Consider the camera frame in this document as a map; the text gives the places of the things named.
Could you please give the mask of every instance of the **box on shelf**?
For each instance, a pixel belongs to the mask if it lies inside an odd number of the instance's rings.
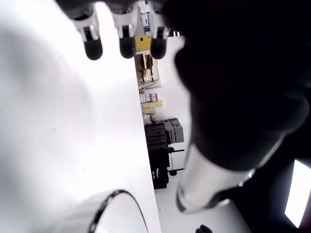
[[[148,14],[147,13],[143,13],[143,14],[140,15],[140,17],[141,17],[142,25],[144,27],[149,26]]]
[[[146,94],[146,101],[147,102],[155,102],[158,101],[158,95],[155,93]]]
[[[152,95],[151,94],[145,94],[145,96],[146,96],[146,102],[152,101]]]
[[[156,102],[148,102],[148,108],[155,108],[156,107]]]
[[[150,35],[135,36],[135,42],[136,42],[136,52],[150,50],[151,36]]]
[[[141,13],[147,13],[151,11],[150,5],[146,4],[144,0],[138,1],[138,6]]]
[[[162,107],[163,106],[163,101],[159,100],[155,102],[156,107]]]
[[[137,54],[134,56],[134,61],[135,61],[135,68],[136,71],[142,71],[145,70],[145,63],[144,63],[144,58],[143,54]]]
[[[141,109],[148,108],[148,103],[141,103]]]
[[[156,109],[155,108],[145,108],[145,109],[142,109],[142,113],[153,114],[153,113],[156,113]]]

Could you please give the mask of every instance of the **light fixture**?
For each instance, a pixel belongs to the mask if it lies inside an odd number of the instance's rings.
[[[299,228],[311,191],[311,168],[299,160],[294,162],[292,184],[285,215]]]

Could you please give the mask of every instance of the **white table surface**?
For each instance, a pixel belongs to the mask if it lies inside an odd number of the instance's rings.
[[[0,1],[0,232],[47,233],[93,194],[124,188],[160,233],[133,59],[97,5],[104,55],[85,56],[52,0]]]

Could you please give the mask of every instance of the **black rubber fingertip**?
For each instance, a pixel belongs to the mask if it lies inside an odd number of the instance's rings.
[[[187,48],[182,48],[180,51],[177,52],[175,56],[175,65],[180,80],[190,91],[193,91],[193,85],[194,83],[196,83],[196,81],[189,77],[193,77],[192,74],[196,72],[196,69],[189,68],[195,66],[193,66],[193,62],[190,59],[187,59],[187,57],[191,56],[187,56],[187,54],[189,53],[186,51],[186,49]]]
[[[213,231],[205,225],[201,225],[200,229],[203,233],[213,233]]]
[[[102,41],[99,37],[98,40],[89,40],[84,43],[86,55],[89,59],[95,61],[100,59],[103,54]]]
[[[180,212],[184,212],[186,210],[186,208],[180,202],[179,196],[177,194],[176,194],[176,205]]]
[[[170,175],[171,176],[176,176],[177,175],[177,171],[175,171],[175,170],[174,171],[170,171]]]
[[[132,58],[135,55],[135,46],[134,38],[120,38],[120,53],[124,58]]]
[[[156,59],[161,59],[166,53],[167,40],[164,39],[152,39],[150,46],[150,53]]]

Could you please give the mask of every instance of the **robotic hand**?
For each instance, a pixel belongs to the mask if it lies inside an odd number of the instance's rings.
[[[80,32],[88,57],[100,58],[95,0],[56,1]],[[135,54],[135,1],[105,3],[115,21],[121,54],[130,58]],[[186,37],[175,62],[191,92],[192,132],[177,205],[183,212],[212,208],[263,166],[309,114],[304,89],[311,71],[311,3],[151,4],[153,57],[164,56],[170,27]]]
[[[138,8],[136,0],[103,0],[111,10],[115,27],[120,39],[120,52],[123,57],[135,55],[135,31],[137,27]],[[56,0],[63,12],[72,20],[84,42],[89,59],[97,60],[103,53],[99,35],[98,19],[94,2],[96,0]],[[165,55],[166,39],[169,29],[165,26],[162,8],[166,0],[151,2],[151,54],[160,59]]]

